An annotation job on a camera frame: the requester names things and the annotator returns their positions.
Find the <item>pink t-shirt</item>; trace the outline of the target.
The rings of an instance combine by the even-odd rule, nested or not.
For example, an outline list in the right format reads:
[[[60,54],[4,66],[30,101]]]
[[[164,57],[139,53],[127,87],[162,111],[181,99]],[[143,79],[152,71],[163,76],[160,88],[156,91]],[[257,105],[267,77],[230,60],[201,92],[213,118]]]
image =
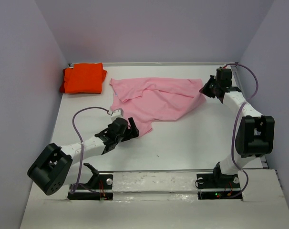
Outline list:
[[[152,131],[155,121],[176,121],[206,102],[200,79],[135,78],[110,81],[112,110],[133,118],[139,136]]]

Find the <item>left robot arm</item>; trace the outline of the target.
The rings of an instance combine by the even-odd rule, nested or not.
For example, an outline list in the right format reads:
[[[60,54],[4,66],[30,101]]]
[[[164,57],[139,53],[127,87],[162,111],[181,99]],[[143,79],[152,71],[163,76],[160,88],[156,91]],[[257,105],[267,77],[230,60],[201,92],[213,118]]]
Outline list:
[[[139,130],[132,117],[127,120],[117,117],[108,127],[82,143],[58,146],[48,144],[27,171],[27,176],[50,196],[63,185],[72,165],[83,165],[83,160],[102,156],[120,143],[139,136]]]

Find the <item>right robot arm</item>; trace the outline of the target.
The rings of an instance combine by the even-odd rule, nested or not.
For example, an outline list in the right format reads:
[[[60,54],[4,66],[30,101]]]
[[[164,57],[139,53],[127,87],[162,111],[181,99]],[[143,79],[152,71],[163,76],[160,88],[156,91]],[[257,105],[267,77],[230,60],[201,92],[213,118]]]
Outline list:
[[[232,70],[227,65],[210,76],[200,93],[217,98],[236,116],[231,139],[231,152],[218,162],[211,176],[216,187],[224,186],[228,176],[237,174],[246,164],[257,157],[270,154],[273,149],[275,120],[257,111],[242,91],[232,85]]]

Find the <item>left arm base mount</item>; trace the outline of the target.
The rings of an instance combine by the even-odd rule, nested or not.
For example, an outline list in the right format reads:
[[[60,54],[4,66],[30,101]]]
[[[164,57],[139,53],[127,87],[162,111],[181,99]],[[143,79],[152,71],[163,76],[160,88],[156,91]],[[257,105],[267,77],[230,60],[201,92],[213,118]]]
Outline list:
[[[92,176],[87,183],[79,183],[73,194],[70,193],[73,185],[70,185],[67,198],[69,200],[113,200],[113,174],[100,173],[89,163],[83,165],[90,169]]]

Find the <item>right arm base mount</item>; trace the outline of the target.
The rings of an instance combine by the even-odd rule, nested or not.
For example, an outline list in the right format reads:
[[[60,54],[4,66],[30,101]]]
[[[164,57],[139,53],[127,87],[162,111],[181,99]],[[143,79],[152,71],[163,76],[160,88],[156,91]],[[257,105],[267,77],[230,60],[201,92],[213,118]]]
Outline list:
[[[211,173],[197,174],[195,187],[199,200],[242,199],[238,175],[223,175],[218,167]]]

